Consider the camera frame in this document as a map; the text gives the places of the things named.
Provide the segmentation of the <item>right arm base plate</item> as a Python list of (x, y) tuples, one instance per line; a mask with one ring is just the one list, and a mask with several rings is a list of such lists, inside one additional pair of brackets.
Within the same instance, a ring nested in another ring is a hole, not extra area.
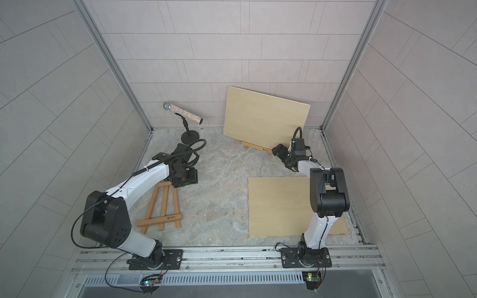
[(330, 268), (332, 261), (326, 247), (319, 250), (280, 248), (283, 268)]

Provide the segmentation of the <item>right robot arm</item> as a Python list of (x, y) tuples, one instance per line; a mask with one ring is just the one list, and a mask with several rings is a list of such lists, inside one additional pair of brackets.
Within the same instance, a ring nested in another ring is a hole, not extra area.
[(333, 224), (350, 208), (344, 170), (326, 168), (312, 155), (303, 138), (294, 138), (290, 146), (272, 149), (284, 165), (309, 178), (309, 200), (313, 216), (297, 247), (285, 247), (281, 253), (283, 268), (330, 268), (332, 266), (325, 242)]

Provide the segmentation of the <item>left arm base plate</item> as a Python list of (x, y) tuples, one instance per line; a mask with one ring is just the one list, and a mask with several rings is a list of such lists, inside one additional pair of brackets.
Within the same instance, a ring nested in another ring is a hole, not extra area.
[(138, 255), (127, 260), (129, 270), (180, 269), (184, 251), (181, 249), (155, 250), (145, 258)]

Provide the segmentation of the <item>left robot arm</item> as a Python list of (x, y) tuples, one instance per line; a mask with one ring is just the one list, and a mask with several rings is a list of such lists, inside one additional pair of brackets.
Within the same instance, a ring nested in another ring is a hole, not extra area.
[(130, 269), (165, 268), (161, 242), (132, 228), (129, 209), (158, 183), (170, 182), (176, 188), (196, 184), (198, 161), (196, 149), (178, 144), (173, 153), (158, 153), (119, 185), (104, 192), (93, 191), (77, 218), (81, 236), (131, 254)]

